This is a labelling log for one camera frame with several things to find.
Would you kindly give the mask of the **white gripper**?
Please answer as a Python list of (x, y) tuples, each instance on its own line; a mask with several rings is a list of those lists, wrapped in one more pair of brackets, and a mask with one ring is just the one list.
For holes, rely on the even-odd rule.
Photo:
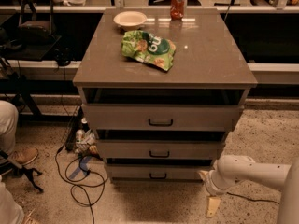
[(218, 196), (225, 194), (231, 187), (231, 177), (220, 170), (211, 170), (206, 175), (205, 186), (207, 192), (212, 195), (206, 199), (206, 216), (212, 218), (221, 204), (221, 198)]

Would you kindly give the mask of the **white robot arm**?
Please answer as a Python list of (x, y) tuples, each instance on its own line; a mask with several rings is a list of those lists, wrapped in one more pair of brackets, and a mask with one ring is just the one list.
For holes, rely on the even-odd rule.
[(224, 155), (216, 168), (199, 171), (211, 196), (249, 180), (281, 192), (277, 224), (299, 224), (299, 159), (291, 165), (259, 163), (250, 156)]

